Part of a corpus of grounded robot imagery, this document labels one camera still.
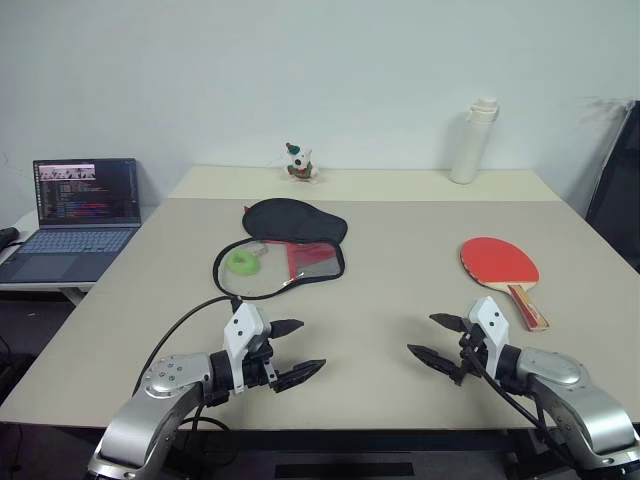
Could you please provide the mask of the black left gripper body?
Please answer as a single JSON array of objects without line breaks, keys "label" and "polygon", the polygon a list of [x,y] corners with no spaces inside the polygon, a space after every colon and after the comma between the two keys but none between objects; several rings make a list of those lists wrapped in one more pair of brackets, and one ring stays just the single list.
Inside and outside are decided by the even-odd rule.
[{"label": "black left gripper body", "polygon": [[246,388],[273,384],[278,375],[272,365],[273,348],[265,340],[255,351],[248,352],[242,362],[243,381]]}]

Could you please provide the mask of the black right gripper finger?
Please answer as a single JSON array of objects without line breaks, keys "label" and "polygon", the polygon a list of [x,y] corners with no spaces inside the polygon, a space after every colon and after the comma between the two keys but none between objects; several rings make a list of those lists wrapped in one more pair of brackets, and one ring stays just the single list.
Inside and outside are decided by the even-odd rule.
[{"label": "black right gripper finger", "polygon": [[446,375],[456,385],[461,385],[461,382],[464,379],[464,372],[461,370],[460,366],[425,346],[408,344],[407,348],[424,365]]},{"label": "black right gripper finger", "polygon": [[471,332],[471,323],[467,318],[447,313],[431,314],[429,318],[448,330],[458,333]]}]

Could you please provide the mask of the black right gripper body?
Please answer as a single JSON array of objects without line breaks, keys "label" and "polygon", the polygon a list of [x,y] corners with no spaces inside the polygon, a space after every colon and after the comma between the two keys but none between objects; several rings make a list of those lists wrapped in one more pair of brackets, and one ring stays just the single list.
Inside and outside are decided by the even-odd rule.
[{"label": "black right gripper body", "polygon": [[485,338],[486,334],[478,323],[473,323],[471,329],[460,338],[461,364],[456,374],[456,385],[461,386],[467,375],[482,378],[486,373],[488,353],[484,343]]}]

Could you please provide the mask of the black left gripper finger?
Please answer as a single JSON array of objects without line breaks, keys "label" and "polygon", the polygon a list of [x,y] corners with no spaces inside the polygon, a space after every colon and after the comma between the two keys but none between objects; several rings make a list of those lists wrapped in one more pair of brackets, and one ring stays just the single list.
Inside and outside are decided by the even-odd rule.
[{"label": "black left gripper finger", "polygon": [[304,326],[304,322],[297,319],[275,320],[270,323],[270,339],[287,336]]},{"label": "black left gripper finger", "polygon": [[325,365],[325,359],[308,360],[296,364],[291,370],[276,375],[276,380],[272,383],[272,390],[276,393],[281,393],[300,385],[310,379]]}]

